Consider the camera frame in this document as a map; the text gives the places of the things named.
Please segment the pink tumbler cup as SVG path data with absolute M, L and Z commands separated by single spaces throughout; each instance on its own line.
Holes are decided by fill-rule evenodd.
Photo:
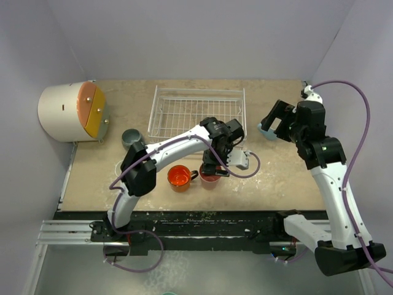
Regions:
M 213 190 L 220 181 L 220 176 L 204 174 L 202 172 L 202 165 L 199 168 L 199 176 L 201 185 L 206 190 Z

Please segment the light blue mug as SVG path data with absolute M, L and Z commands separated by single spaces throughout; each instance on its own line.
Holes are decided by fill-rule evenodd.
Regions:
M 274 133 L 274 130 L 269 128 L 267 131 L 262 129 L 262 124 L 259 123 L 258 126 L 258 131 L 268 140 L 268 141 L 275 141 L 277 140 L 277 136 Z

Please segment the orange cup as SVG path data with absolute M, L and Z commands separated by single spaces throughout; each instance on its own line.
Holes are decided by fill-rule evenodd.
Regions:
M 199 176 L 197 170 L 190 171 L 186 166 L 175 165 L 167 173 L 169 185 L 174 192 L 183 193 L 190 188 L 190 183 Z

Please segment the grey-blue round mug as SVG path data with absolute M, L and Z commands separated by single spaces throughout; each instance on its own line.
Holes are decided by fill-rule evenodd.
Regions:
M 140 141 L 142 143 L 145 142 L 142 133 L 134 128 L 129 128 L 125 130 L 122 133 L 121 140 L 122 140 L 122 146 L 126 151 L 129 150 L 130 146 L 137 141 Z

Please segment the black faceted mug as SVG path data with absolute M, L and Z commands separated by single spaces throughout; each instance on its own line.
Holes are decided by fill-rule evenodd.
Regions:
M 122 164 L 122 161 L 119 161 L 115 165 L 114 172 L 115 172 L 116 177 L 119 177 L 122 174 L 121 164 Z

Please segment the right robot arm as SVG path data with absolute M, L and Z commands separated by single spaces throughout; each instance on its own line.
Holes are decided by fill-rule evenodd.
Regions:
M 293 142 L 298 155 L 315 180 L 330 223 L 330 232 L 307 220 L 297 210 L 280 211 L 273 225 L 279 240 L 294 237 L 314 253 L 326 276 L 370 267 L 386 257 L 382 243 L 373 241 L 357 209 L 348 179 L 343 147 L 337 138 L 325 134 L 325 108 L 318 101 L 304 100 L 293 106 L 278 100 L 262 119 L 267 131 L 273 121 L 280 123 L 275 135 Z

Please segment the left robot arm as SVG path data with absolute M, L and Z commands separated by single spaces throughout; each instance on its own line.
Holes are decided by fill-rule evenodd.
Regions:
M 236 119 L 225 123 L 207 117 L 168 140 L 148 145 L 142 141 L 133 143 L 121 164 L 121 174 L 109 186 L 120 193 L 107 212 L 105 234 L 113 241 L 123 239 L 139 198 L 154 190 L 157 173 L 188 155 L 202 152 L 202 172 L 206 175 L 227 177 L 229 173 L 219 171 L 219 167 L 247 170 L 248 156 L 237 149 L 244 137 L 243 127 Z

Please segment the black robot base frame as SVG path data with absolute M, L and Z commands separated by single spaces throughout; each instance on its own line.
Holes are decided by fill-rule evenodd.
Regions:
M 271 251 L 293 254 L 298 239 L 278 227 L 277 211 L 135 211 L 131 235 L 119 235 L 103 211 L 57 212 L 57 231 L 79 234 L 85 243 L 102 244 L 109 255 L 145 256 L 149 251 Z

